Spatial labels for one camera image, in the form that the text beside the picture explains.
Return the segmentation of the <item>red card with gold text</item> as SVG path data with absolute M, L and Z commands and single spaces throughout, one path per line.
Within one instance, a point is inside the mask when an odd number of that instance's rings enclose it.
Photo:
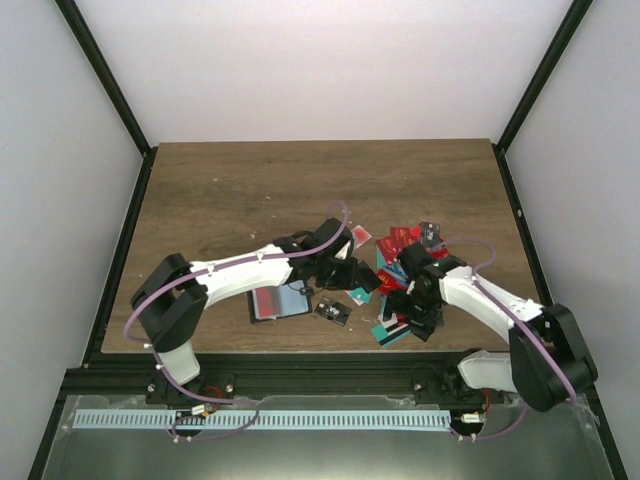
M 381 282 L 378 290 L 383 296 L 388 296 L 393 291 L 405 291 L 408 287 L 405 282 L 399 281 L 386 269 L 380 269 L 377 272 L 377 277 Z

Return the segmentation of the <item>white card red circle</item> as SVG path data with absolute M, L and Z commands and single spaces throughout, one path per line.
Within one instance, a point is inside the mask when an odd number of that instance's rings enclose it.
M 351 233 L 354 239 L 354 248 L 358 249 L 366 242 L 368 242 L 372 235 L 361 225 L 356 225 L 351 229 Z

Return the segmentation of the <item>black leather card holder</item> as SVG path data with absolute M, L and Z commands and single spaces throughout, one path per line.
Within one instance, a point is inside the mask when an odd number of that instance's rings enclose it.
M 314 290 L 304 280 L 247 293 L 251 324 L 296 317 L 312 311 Z

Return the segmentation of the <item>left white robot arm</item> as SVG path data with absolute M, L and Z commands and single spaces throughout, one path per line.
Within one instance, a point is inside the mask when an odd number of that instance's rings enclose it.
M 379 279 L 354 256 L 355 245 L 346 224 L 328 218 L 314 231 L 298 231 L 224 259 L 188 262 L 180 254 L 169 255 L 133 295 L 124 336 L 153 351 L 178 401 L 194 403 L 205 381 L 192 337 L 207 308 L 259 288 L 310 279 L 324 290 L 370 293 Z

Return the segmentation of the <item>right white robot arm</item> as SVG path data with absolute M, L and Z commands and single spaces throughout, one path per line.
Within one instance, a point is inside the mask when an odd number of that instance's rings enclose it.
M 458 403 L 487 388 L 518 394 L 530 408 L 547 412 L 590 388 L 598 370 L 571 310 L 520 298 L 483 278 L 478 267 L 448 255 L 437 258 L 414 243 L 397 259 L 406 289 L 387 296 L 388 312 L 401 316 L 414 335 L 427 340 L 446 306 L 456 307 L 498 334 L 506 353 L 477 351 L 444 378 Z

